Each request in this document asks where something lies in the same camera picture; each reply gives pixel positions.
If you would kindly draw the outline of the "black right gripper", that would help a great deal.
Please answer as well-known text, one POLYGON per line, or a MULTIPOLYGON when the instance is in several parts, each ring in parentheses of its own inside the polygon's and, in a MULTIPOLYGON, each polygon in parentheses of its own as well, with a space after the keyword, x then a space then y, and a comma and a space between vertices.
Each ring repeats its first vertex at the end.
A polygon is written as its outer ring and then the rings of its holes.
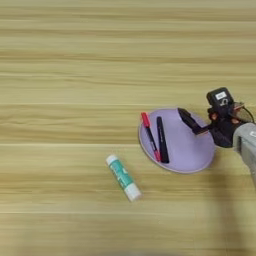
MULTIPOLYGON (((182 121, 192 130, 195 135, 207 133, 209 126, 201 127, 191 114, 183 108, 178 109, 182 121)), ((235 102, 234 106, 208 109, 208 117, 211 120, 210 131, 220 132, 222 134, 233 134, 234 131, 242 124, 237 117, 244 116, 244 104, 235 102)))

